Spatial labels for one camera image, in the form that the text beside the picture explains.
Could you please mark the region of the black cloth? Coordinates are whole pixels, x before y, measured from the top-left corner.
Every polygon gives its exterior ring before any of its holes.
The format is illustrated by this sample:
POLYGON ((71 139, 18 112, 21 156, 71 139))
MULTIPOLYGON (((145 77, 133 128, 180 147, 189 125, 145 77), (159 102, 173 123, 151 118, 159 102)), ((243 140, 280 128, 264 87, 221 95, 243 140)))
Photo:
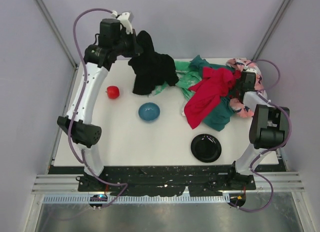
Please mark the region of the black cloth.
POLYGON ((145 30, 137 35, 137 43, 142 47, 143 53, 128 61, 135 73, 133 94, 149 95, 164 83, 175 86, 179 78, 173 58, 168 54, 156 52, 152 38, 145 30))

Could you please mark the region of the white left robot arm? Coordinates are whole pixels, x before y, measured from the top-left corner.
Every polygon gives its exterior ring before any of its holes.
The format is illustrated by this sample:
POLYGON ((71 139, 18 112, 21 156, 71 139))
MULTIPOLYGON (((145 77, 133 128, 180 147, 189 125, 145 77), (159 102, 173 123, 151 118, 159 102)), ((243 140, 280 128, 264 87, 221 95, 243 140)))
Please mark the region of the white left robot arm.
POLYGON ((79 182, 93 187, 108 184, 102 173, 104 166, 97 143, 102 129, 93 125, 93 110, 103 81, 118 56, 135 57, 143 50, 136 41, 129 12, 100 22, 96 40, 81 54, 82 82, 66 116, 57 119, 59 127, 67 134, 70 149, 84 165, 84 175, 79 182))

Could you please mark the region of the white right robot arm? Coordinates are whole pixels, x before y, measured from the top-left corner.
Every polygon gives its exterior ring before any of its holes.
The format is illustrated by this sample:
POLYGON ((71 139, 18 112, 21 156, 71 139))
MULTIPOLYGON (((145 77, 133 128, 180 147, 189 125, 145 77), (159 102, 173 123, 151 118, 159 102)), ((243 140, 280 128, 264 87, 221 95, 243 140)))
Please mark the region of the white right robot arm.
POLYGON ((270 152, 283 147, 290 135, 290 110, 273 105, 262 92, 255 90, 256 76, 256 70, 244 70, 232 92, 253 112, 249 145, 228 170, 226 185, 232 190, 241 190, 250 185, 259 163, 270 152))

